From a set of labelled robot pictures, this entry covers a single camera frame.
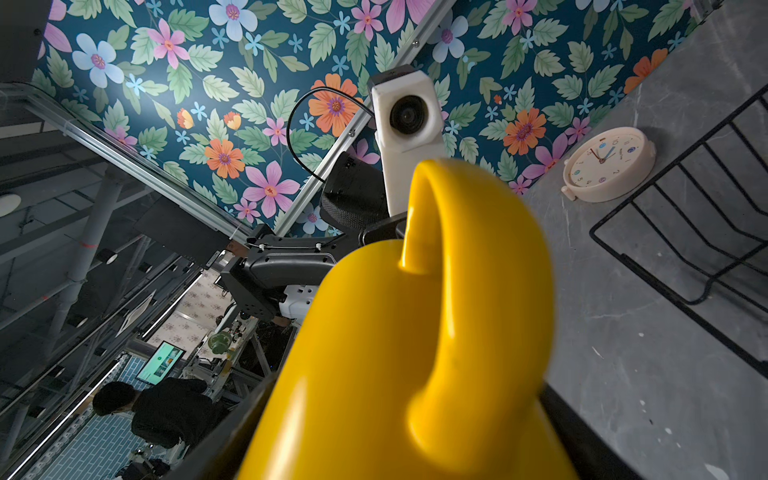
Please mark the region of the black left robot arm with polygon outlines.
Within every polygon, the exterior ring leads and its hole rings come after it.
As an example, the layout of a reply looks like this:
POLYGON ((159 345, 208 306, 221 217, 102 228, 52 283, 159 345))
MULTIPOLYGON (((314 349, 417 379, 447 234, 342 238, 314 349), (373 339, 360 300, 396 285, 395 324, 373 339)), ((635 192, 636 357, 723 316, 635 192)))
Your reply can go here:
POLYGON ((340 234, 324 239, 286 238, 262 225, 247 239, 249 253, 223 270, 223 285, 243 317, 300 320, 330 270, 354 250, 402 239, 407 215, 388 213, 383 172, 355 154, 340 155, 325 180, 319 207, 308 217, 340 234))

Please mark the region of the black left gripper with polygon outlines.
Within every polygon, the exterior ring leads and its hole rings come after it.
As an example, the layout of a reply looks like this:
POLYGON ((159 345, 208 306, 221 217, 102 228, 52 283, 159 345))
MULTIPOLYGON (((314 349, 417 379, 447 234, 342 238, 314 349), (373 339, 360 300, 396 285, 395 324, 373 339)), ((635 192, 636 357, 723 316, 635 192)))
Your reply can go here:
POLYGON ((361 246, 403 239, 407 214, 388 211, 383 173, 348 152, 342 152, 323 184, 321 218, 361 246))

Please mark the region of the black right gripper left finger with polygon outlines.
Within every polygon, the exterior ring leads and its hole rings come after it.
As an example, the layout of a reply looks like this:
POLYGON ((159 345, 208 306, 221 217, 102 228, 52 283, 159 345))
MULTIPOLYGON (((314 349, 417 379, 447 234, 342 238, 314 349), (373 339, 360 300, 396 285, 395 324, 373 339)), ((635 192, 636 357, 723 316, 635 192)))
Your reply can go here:
POLYGON ((275 385, 271 374, 163 479, 234 479, 275 385))

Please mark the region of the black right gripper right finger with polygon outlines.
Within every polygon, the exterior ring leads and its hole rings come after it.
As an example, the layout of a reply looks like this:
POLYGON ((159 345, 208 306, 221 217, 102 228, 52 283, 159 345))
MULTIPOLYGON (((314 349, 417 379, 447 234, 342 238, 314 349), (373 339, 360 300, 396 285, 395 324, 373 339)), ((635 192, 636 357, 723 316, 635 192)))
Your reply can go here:
POLYGON ((642 479, 549 384, 539 400, 580 479, 642 479))

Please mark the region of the yellow mug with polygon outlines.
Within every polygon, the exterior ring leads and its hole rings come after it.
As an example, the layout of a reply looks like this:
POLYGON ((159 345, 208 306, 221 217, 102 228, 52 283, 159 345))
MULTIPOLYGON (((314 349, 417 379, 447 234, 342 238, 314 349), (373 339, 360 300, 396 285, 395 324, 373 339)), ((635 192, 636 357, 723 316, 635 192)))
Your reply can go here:
POLYGON ((322 281, 242 479, 573 479, 539 402, 555 331, 545 239, 497 177, 428 160, 406 233, 322 281))

